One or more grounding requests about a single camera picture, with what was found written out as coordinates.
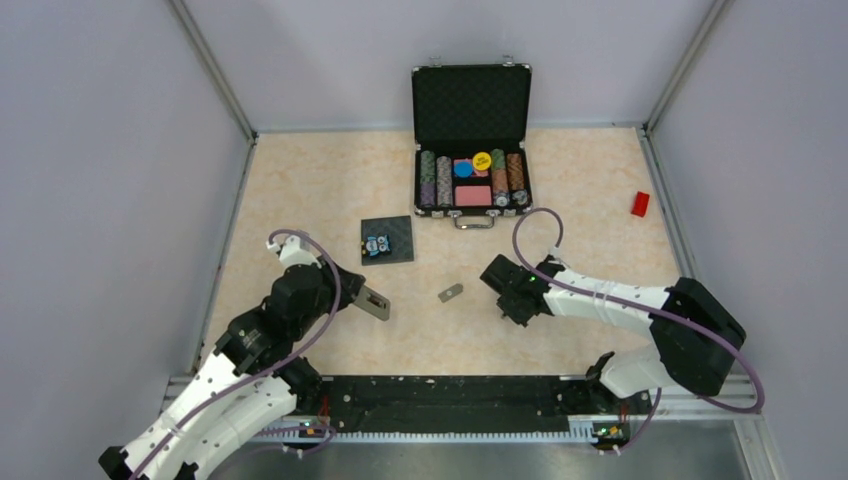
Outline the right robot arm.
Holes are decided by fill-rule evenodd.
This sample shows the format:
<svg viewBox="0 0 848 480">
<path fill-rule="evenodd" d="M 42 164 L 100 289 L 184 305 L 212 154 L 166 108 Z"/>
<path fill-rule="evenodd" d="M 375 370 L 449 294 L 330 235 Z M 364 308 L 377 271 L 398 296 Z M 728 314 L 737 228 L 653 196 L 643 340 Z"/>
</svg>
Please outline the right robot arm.
<svg viewBox="0 0 848 480">
<path fill-rule="evenodd" d="M 589 404 L 612 412 L 644 390 L 680 386 L 701 397 L 718 395 L 747 333 L 699 281 L 681 277 L 669 287 L 602 281 L 547 256 L 534 269 L 498 255 L 480 276 L 498 296 L 503 316 L 525 327 L 538 315 L 599 321 L 648 339 L 636 350 L 603 355 L 588 371 Z"/>
</svg>

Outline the grey remote battery cover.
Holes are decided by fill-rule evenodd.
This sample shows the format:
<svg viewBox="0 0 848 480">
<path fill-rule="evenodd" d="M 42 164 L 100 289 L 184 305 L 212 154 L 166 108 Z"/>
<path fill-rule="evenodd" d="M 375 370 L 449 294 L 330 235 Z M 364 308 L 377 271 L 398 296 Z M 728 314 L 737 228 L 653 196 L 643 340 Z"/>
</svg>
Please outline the grey remote battery cover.
<svg viewBox="0 0 848 480">
<path fill-rule="evenodd" d="M 448 302 L 464 291 L 464 286 L 461 283 L 455 283 L 438 294 L 438 299 L 442 302 Z"/>
</svg>

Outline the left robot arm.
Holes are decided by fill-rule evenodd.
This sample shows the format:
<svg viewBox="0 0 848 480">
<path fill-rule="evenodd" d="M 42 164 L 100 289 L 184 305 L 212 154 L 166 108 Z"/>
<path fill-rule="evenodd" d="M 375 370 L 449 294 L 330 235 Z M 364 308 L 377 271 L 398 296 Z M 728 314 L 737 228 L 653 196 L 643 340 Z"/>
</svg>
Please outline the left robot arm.
<svg viewBox="0 0 848 480">
<path fill-rule="evenodd" d="M 137 439 L 98 463 L 111 479 L 206 479 L 269 423 L 319 404 L 321 377 L 293 347 L 365 292 L 364 276 L 324 261 L 288 267 L 234 318 L 192 382 Z"/>
</svg>

